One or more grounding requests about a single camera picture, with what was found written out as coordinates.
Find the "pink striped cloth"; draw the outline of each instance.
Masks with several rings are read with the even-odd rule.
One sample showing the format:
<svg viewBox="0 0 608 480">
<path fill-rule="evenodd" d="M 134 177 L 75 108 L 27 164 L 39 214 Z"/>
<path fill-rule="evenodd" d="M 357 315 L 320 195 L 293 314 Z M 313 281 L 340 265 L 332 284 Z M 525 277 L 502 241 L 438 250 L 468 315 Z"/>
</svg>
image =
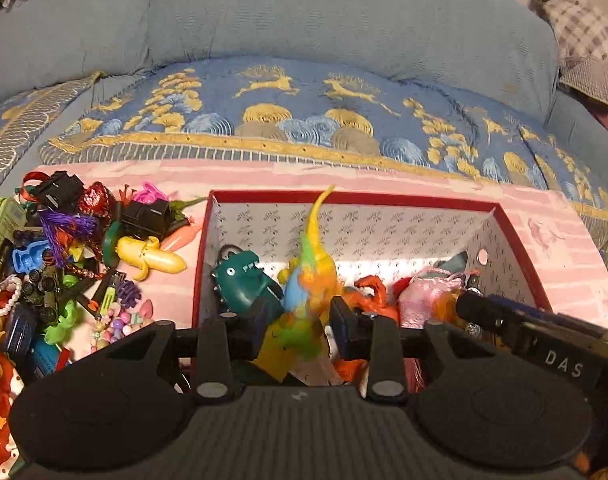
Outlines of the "pink striped cloth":
<svg viewBox="0 0 608 480">
<path fill-rule="evenodd" d="M 564 195 L 528 187 L 483 184 L 472 180 L 428 178 L 402 173 L 271 162 L 150 160 L 41 166 L 45 173 L 66 170 L 85 184 L 99 180 L 116 192 L 124 184 L 141 188 L 152 182 L 170 199 L 206 196 L 212 189 L 324 189 L 412 194 L 500 203 L 541 278 L 556 312 L 608 328 L 608 272 L 581 219 Z M 205 203 L 186 210 L 203 219 Z M 143 300 L 151 299 L 154 319 L 191 325 L 193 284 L 199 236 L 177 251 L 187 262 L 181 274 L 152 271 L 142 282 Z M 120 264 L 130 276 L 132 267 Z M 90 350 L 90 325 L 75 330 L 68 347 L 80 358 Z"/>
</svg>

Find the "yellow banana toy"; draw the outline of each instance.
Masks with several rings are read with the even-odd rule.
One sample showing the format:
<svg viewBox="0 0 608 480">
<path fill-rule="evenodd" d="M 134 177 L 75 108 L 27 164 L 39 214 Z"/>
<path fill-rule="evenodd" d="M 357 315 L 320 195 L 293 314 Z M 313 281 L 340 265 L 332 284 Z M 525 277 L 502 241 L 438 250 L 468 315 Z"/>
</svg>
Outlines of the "yellow banana toy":
<svg viewBox="0 0 608 480">
<path fill-rule="evenodd" d="M 140 273 L 133 276 L 138 282 L 146 279 L 148 269 L 177 274 L 186 268 L 186 262 L 181 256 L 160 250 L 159 240 L 154 236 L 149 236 L 145 241 L 123 236 L 118 240 L 115 251 L 127 264 L 141 269 Z"/>
</svg>

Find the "red-orange toy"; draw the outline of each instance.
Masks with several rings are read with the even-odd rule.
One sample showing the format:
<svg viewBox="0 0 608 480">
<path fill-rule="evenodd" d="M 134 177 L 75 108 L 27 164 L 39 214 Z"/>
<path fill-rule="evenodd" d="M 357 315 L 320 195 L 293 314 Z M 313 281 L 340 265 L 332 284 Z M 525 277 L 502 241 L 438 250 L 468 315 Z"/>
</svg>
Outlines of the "red-orange toy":
<svg viewBox="0 0 608 480">
<path fill-rule="evenodd" d="M 359 307 L 364 312 L 375 312 L 380 316 L 390 317 L 399 324 L 399 311 L 394 305 L 386 303 L 386 287 L 379 276 L 365 276 L 355 281 L 355 286 L 369 286 L 375 291 L 375 296 L 364 296 L 361 292 L 355 290 L 342 293 L 341 297 L 350 308 Z M 362 359 L 353 361 L 344 361 L 340 359 L 335 361 L 333 365 L 335 370 L 344 381 L 353 382 L 355 377 L 362 372 L 368 364 Z"/>
</svg>

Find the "pile of toys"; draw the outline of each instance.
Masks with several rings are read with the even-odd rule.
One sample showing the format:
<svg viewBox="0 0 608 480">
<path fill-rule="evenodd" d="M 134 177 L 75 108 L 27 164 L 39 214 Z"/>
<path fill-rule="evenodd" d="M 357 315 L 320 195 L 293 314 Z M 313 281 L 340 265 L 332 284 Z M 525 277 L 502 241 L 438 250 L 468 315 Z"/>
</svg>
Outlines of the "pile of toys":
<svg viewBox="0 0 608 480">
<path fill-rule="evenodd" d="M 463 291 L 468 289 L 481 295 L 477 288 L 478 271 L 473 270 L 467 276 L 463 272 L 468 261 L 466 252 L 398 280 L 392 290 L 387 291 L 378 276 L 365 276 L 356 280 L 354 287 L 345 286 L 319 234 L 319 209 L 332 191 L 331 186 L 313 204 L 300 236 L 301 252 L 289 262 L 288 268 L 277 274 L 277 281 L 263 272 L 260 258 L 253 251 L 233 245 L 224 245 L 219 251 L 211 276 L 220 316 L 242 314 L 258 298 L 270 305 L 273 323 L 252 363 L 255 367 L 281 383 L 302 360 L 331 360 L 332 364 L 324 367 L 322 384 L 363 383 L 367 362 L 338 359 L 329 346 L 332 333 L 327 333 L 325 326 L 334 296 L 341 296 L 348 307 L 365 316 L 390 317 L 402 328 L 421 328 L 427 319 L 437 318 L 459 324 L 477 337 L 489 337 L 455 313 L 456 300 Z M 420 391 L 424 384 L 420 365 L 409 359 L 406 370 L 410 391 Z"/>
<path fill-rule="evenodd" d="M 148 182 L 116 197 L 66 171 L 29 173 L 16 192 L 0 199 L 0 351 L 25 380 L 57 365 L 46 347 L 66 343 L 80 308 L 95 319 L 91 352 L 152 322 L 152 302 L 139 304 L 139 286 L 116 267 L 139 269 L 136 282 L 150 269 L 182 272 L 174 251 L 199 232 L 182 210 L 205 200 L 169 200 Z"/>
</svg>

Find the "checkered cushion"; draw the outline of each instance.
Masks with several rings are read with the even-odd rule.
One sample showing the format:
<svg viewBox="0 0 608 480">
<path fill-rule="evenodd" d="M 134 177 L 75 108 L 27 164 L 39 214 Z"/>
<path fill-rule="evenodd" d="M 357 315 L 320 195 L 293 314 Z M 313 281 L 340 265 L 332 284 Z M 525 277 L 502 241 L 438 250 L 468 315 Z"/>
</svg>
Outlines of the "checkered cushion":
<svg viewBox="0 0 608 480">
<path fill-rule="evenodd" d="M 586 0 L 533 0 L 559 45 L 560 82 L 608 106 L 608 16 Z"/>
</svg>

